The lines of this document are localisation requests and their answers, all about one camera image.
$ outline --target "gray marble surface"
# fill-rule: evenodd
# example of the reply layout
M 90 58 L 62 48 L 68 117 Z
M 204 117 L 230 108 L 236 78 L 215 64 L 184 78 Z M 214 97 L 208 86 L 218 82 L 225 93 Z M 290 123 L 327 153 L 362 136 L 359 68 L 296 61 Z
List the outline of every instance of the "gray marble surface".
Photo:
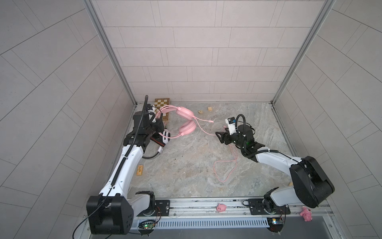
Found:
M 201 119 L 199 121 L 208 133 L 223 131 L 225 119 L 243 114 L 246 121 L 256 130 L 255 140 L 270 149 L 290 154 L 285 139 L 268 103 L 192 103 L 175 104 L 183 106 Z M 170 113 L 168 130 L 176 135 L 179 127 L 186 121 L 175 112 Z M 158 145 L 151 141 L 145 152 L 154 155 Z M 230 147 L 221 144 L 216 136 L 207 135 L 197 127 L 189 135 L 172 139 L 163 152 L 153 160 L 141 159 L 142 176 L 134 175 L 128 197 L 141 190 L 154 191 L 155 197 L 241 197 L 263 196 L 274 187 L 287 186 L 291 178 L 268 165 L 256 163 L 238 151 L 237 168 L 228 180 L 219 182 L 213 170 L 216 160 L 232 160 Z M 235 162 L 218 162 L 216 172 L 221 180 L 235 167 Z

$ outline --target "wooden chessboard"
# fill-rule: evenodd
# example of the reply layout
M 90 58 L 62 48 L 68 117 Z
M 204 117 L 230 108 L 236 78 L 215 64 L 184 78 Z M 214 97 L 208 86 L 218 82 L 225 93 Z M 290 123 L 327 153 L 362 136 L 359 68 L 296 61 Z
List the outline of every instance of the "wooden chessboard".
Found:
M 155 99 L 154 106 L 158 108 L 162 108 L 163 106 L 170 104 L 170 98 L 162 98 L 162 99 Z M 163 123 L 168 123 L 168 113 L 163 114 Z

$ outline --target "pink pig toy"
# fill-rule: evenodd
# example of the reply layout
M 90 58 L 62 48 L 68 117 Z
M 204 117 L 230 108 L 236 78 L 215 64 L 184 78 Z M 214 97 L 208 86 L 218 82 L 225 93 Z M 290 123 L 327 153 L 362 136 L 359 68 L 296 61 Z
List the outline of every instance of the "pink pig toy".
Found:
M 225 211 L 225 209 L 227 208 L 227 206 L 226 205 L 224 205 L 224 204 L 218 204 L 217 205 L 217 207 L 216 207 L 216 210 L 218 211 L 218 212 L 222 212 L 222 211 Z
M 303 206 L 303 211 L 300 212 L 300 216 L 303 216 L 305 221 L 311 221 L 312 218 L 312 212 L 310 209 L 307 209 L 305 206 Z

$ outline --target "metal corner post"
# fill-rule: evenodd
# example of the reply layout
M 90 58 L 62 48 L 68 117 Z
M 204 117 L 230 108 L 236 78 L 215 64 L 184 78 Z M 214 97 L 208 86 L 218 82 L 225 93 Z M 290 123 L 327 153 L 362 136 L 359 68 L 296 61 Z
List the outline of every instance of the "metal corner post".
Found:
M 118 74 L 124 88 L 126 89 L 130 99 L 132 100 L 134 105 L 136 105 L 137 101 L 135 100 L 134 95 L 133 95 L 133 93 L 132 93 L 132 91 L 131 91 L 128 83 L 127 83 L 126 77 L 122 72 L 122 69 L 118 63 L 117 57 L 114 54 L 113 48 L 107 39 L 106 33 L 105 33 L 105 31 L 101 25 L 101 22 L 98 19 L 98 16 L 94 10 L 94 7 L 93 7 L 93 4 L 91 3 L 91 0 L 83 0 L 83 3 L 84 3 L 84 6 L 85 6 L 87 13 L 90 16 L 91 21 L 93 22 L 95 30 L 97 31 L 98 36 L 101 39 L 102 44 L 105 46 L 105 50 L 106 50 L 107 54 L 110 56 L 110 60 L 112 62 L 112 65 L 113 65 L 115 71 L 117 72 L 117 74 Z
M 301 48 L 297 52 L 296 57 L 294 58 L 288 72 L 285 75 L 284 80 L 281 82 L 281 85 L 278 89 L 278 91 L 275 94 L 275 97 L 272 100 L 272 104 L 275 105 L 276 102 L 279 100 L 281 93 L 287 86 L 290 78 L 292 77 L 293 73 L 297 69 L 298 65 L 300 64 L 302 58 L 304 57 L 306 51 L 308 50 L 310 44 L 312 43 L 314 37 L 318 33 L 321 25 L 323 24 L 325 18 L 329 14 L 330 10 L 332 9 L 332 6 L 336 0 L 326 0 L 323 6 L 321 7 L 320 12 L 318 13 L 316 19 L 314 20 L 312 27 L 310 28 L 308 35 L 306 36 L 303 44 L 301 45 Z

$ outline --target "pink headphones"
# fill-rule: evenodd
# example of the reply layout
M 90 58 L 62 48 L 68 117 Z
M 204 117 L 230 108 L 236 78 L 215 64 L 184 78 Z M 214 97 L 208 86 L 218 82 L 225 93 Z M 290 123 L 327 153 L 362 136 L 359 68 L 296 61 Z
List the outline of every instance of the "pink headphones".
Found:
M 197 125 L 199 125 L 199 122 L 197 121 L 197 119 L 199 119 L 199 118 L 195 117 L 194 113 L 191 110 L 186 109 L 184 107 L 177 107 L 177 106 L 172 106 L 172 105 L 163 106 L 160 109 L 160 111 L 157 112 L 155 117 L 159 118 L 161 112 L 164 114 L 164 113 L 168 113 L 170 111 L 175 111 L 175 110 L 176 110 L 176 113 L 178 115 L 180 115 L 181 117 L 185 118 L 188 121 L 186 123 L 184 123 L 179 128 L 179 134 L 177 136 L 175 136 L 175 137 L 167 137 L 167 136 L 164 136 L 161 133 L 159 133 L 159 135 L 161 135 L 163 137 L 166 137 L 166 138 L 178 138 L 178 137 L 183 136 L 183 135 L 188 135 L 188 134 L 192 133 L 196 129 L 196 124 L 193 121 L 193 119 L 195 119 L 196 122 L 197 122 Z M 213 123 L 212 120 L 202 120 L 202 121 L 207 121 L 207 122 Z

